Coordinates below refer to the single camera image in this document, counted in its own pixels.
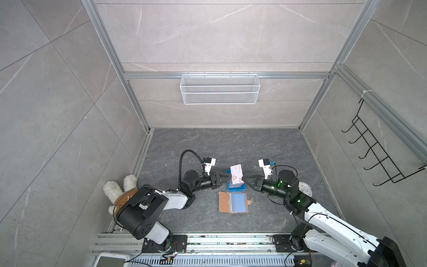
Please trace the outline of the blue plastic card tray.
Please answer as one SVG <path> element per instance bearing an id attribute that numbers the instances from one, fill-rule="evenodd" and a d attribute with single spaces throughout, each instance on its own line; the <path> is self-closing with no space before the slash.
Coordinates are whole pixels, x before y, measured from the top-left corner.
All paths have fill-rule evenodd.
<path id="1" fill-rule="evenodd" d="M 235 192 L 245 190 L 245 183 L 242 181 L 242 171 L 237 172 L 236 178 L 232 175 L 232 171 L 230 169 L 226 170 L 226 173 L 231 175 L 231 179 L 227 182 L 229 191 Z"/>

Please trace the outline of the tan leather card holder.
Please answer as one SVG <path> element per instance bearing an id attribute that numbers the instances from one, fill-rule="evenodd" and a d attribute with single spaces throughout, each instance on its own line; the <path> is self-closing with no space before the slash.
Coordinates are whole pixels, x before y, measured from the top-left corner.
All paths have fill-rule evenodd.
<path id="1" fill-rule="evenodd" d="M 219 212 L 248 213 L 254 199 L 248 199 L 246 193 L 219 192 Z"/>

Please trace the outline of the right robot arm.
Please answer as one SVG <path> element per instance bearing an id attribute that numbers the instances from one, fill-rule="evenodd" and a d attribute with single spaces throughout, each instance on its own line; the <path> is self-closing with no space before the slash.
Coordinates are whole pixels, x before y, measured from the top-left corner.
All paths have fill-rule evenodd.
<path id="1" fill-rule="evenodd" d="M 370 235 L 325 209 L 300 190 L 300 181 L 290 170 L 282 170 L 276 181 L 251 175 L 242 178 L 250 188 L 283 200 L 284 207 L 300 218 L 289 243 L 296 251 L 317 251 L 345 267 L 404 267 L 397 243 L 388 237 Z"/>

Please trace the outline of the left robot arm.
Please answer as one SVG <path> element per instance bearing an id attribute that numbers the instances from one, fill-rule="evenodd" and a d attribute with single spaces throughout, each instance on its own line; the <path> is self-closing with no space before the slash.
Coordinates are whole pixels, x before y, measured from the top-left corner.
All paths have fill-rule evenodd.
<path id="1" fill-rule="evenodd" d="M 231 175 L 216 171 L 199 174 L 185 173 L 177 190 L 162 191 L 143 185 L 127 190 L 115 202 L 112 216 L 122 228 L 137 240 L 147 239 L 165 250 L 172 243 L 172 232 L 158 222 L 165 210 L 189 208 L 196 199 L 195 191 L 217 189 L 231 179 Z"/>

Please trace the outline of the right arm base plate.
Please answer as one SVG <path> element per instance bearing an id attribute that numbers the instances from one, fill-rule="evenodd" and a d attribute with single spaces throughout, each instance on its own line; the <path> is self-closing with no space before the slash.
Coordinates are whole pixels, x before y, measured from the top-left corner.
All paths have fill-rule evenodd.
<path id="1" fill-rule="evenodd" d="M 273 235 L 271 240 L 277 253 L 290 253 L 292 251 L 309 252 L 304 241 L 300 237 L 291 234 Z"/>

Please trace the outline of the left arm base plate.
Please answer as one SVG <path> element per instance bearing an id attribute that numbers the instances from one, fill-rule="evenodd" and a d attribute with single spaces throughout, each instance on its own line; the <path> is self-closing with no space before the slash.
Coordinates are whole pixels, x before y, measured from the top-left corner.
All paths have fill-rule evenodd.
<path id="1" fill-rule="evenodd" d="M 143 242 L 143 253 L 172 254 L 175 252 L 185 252 L 187 246 L 187 235 L 170 235 L 166 240 L 157 244 L 152 240 L 145 239 Z"/>

